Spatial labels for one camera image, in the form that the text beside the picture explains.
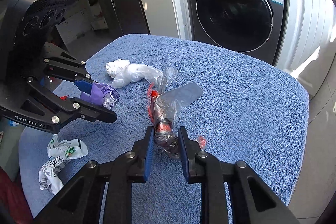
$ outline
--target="white cabinet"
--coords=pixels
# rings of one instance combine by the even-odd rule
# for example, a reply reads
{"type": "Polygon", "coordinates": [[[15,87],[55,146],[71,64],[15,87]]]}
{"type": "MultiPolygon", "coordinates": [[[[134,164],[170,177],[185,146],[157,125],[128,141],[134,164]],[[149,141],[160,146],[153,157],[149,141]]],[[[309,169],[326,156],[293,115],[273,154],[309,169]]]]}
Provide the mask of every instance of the white cabinet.
{"type": "Polygon", "coordinates": [[[287,24],[276,67],[290,73],[315,95],[336,52],[332,0],[289,0],[287,24]]]}

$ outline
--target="blue towel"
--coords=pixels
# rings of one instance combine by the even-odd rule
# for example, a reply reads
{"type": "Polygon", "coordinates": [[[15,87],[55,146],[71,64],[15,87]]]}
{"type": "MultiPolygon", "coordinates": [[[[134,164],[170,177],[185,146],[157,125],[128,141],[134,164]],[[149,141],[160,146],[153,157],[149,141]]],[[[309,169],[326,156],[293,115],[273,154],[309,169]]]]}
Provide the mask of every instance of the blue towel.
{"type": "MultiPolygon", "coordinates": [[[[308,122],[308,93],[297,80],[241,53],[142,34],[118,38],[91,57],[86,68],[94,80],[111,83],[105,64],[118,58],[161,70],[178,68],[177,80],[170,88],[199,84],[203,96],[182,110],[175,130],[186,126],[190,139],[203,135],[208,141],[206,150],[220,160],[246,161],[285,204],[289,203],[302,164],[308,122]]],[[[64,183],[88,160],[114,160],[143,138],[151,124],[147,89],[145,80],[119,89],[115,123],[77,119],[61,130],[59,140],[80,138],[89,151],[61,171],[64,183]]],[[[55,93],[80,94],[69,82],[63,82],[55,93]]],[[[53,197],[47,190],[41,191],[38,183],[51,137],[26,128],[20,139],[22,186],[33,216],[53,197]]],[[[149,181],[133,184],[133,223],[199,223],[200,197],[199,185],[184,181],[180,162],[156,147],[149,181]]]]}

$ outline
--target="metal screw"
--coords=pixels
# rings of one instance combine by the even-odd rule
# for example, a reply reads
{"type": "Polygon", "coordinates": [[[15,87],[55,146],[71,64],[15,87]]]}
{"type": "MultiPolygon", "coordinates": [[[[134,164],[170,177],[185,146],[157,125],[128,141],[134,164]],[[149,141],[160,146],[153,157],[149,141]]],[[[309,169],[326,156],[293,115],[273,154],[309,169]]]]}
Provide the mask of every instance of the metal screw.
{"type": "Polygon", "coordinates": [[[135,157],[135,152],[128,151],[128,152],[125,153],[125,155],[126,155],[126,158],[132,159],[132,158],[135,157]]]}
{"type": "Polygon", "coordinates": [[[246,167],[246,162],[244,162],[243,160],[238,160],[236,162],[236,165],[240,168],[245,168],[246,167]]]}
{"type": "Polygon", "coordinates": [[[88,168],[93,168],[93,167],[95,167],[97,165],[97,162],[95,161],[95,160],[90,160],[90,161],[88,161],[87,163],[86,163],[86,166],[88,167],[88,168]]]}
{"type": "Polygon", "coordinates": [[[59,118],[57,116],[54,116],[51,118],[53,123],[59,123],[59,118]]]}
{"type": "Polygon", "coordinates": [[[197,155],[200,157],[200,158],[206,158],[208,156],[208,153],[205,152],[205,151],[200,151],[197,153],[197,155]]]}

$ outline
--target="washing machine door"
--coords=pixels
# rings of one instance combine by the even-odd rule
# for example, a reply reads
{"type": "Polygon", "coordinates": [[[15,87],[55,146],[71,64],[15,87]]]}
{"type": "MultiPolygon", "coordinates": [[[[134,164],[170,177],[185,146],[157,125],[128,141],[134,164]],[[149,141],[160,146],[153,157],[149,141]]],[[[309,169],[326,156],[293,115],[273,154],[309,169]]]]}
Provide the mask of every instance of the washing machine door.
{"type": "Polygon", "coordinates": [[[267,0],[197,0],[199,22],[219,46],[250,52],[269,38],[273,16],[267,0]]]}

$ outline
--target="washing machine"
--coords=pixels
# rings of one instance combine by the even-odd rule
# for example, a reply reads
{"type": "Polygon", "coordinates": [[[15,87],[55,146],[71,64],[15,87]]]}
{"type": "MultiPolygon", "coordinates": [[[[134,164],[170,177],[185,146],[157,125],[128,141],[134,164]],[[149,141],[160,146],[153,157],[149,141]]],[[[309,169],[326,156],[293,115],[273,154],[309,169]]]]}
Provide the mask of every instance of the washing machine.
{"type": "Polygon", "coordinates": [[[273,64],[285,0],[190,0],[193,40],[273,64]]]}

